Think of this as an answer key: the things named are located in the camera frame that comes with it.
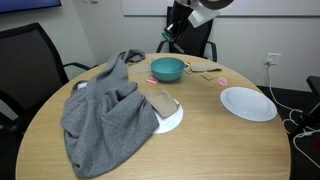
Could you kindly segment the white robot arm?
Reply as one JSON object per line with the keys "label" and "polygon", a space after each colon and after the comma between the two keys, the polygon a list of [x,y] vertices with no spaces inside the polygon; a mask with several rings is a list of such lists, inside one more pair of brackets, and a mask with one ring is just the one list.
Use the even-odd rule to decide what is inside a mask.
{"label": "white robot arm", "polygon": [[220,14],[234,0],[174,0],[171,20],[163,36],[176,42],[188,25],[197,28]]}

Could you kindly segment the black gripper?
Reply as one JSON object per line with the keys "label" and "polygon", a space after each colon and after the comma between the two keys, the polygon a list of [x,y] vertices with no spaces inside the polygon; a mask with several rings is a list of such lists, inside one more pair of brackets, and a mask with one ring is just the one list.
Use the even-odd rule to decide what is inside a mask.
{"label": "black gripper", "polygon": [[188,17],[193,11],[191,4],[191,0],[174,0],[171,11],[172,23],[164,29],[164,33],[170,38],[170,41],[177,41],[185,31]]}

